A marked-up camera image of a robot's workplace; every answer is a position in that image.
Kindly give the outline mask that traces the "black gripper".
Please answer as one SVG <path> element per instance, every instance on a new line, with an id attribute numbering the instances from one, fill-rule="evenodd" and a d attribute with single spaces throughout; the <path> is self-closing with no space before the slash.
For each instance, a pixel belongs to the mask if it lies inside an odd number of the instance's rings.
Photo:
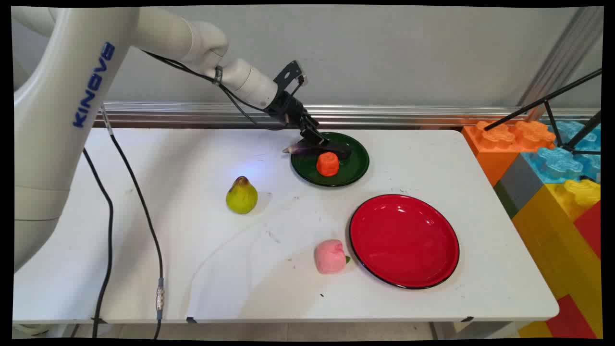
<path id="1" fill-rule="evenodd" d="M 284 125 L 300 127 L 303 123 L 303 128 L 299 133 L 309 144 L 325 146 L 329 143 L 329 140 L 317 130 L 318 121 L 314 120 L 304 105 L 287 91 L 277 92 L 264 111 L 268 116 Z"/>

